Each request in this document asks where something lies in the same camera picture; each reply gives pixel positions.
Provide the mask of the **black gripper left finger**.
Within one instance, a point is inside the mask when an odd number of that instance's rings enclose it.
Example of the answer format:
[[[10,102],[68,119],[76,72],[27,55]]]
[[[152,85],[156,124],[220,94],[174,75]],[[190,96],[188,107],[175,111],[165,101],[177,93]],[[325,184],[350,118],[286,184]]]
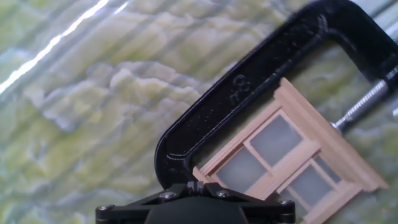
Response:
[[[95,210],[95,223],[144,223],[152,209],[192,196],[195,188],[196,182],[173,184],[166,190],[127,205],[100,205]]]

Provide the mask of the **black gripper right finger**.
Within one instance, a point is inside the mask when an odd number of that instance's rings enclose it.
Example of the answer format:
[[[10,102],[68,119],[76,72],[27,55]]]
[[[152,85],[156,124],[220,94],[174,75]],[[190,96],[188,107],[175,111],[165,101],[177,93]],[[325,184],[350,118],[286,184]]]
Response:
[[[276,193],[265,200],[222,187],[220,184],[195,182],[195,193],[237,205],[248,223],[295,223],[295,202]]]

